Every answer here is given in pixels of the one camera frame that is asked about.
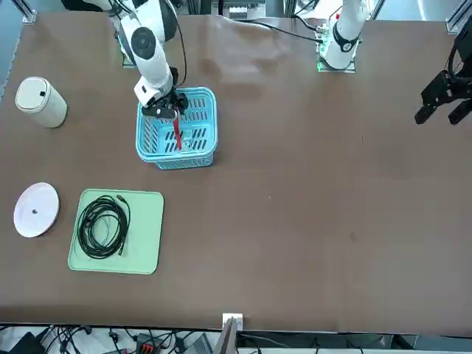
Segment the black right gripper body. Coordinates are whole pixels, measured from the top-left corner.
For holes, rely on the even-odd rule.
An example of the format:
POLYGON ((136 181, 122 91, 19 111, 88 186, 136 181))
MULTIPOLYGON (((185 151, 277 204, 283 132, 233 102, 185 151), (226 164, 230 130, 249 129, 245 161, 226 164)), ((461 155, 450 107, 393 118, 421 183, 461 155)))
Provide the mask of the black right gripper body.
POLYGON ((148 102, 142 106, 143 115, 158 119, 174 119, 177 110, 177 96, 174 88, 171 88, 168 94, 159 99, 151 97, 148 102))

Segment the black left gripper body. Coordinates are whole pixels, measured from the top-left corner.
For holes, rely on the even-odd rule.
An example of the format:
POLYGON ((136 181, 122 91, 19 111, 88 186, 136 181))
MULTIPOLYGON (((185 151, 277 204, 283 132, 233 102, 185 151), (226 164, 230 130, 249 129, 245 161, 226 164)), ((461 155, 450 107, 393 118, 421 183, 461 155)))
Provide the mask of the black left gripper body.
POLYGON ((437 108, 458 99, 471 98, 471 79, 451 77, 441 71, 421 92, 423 106, 437 108))

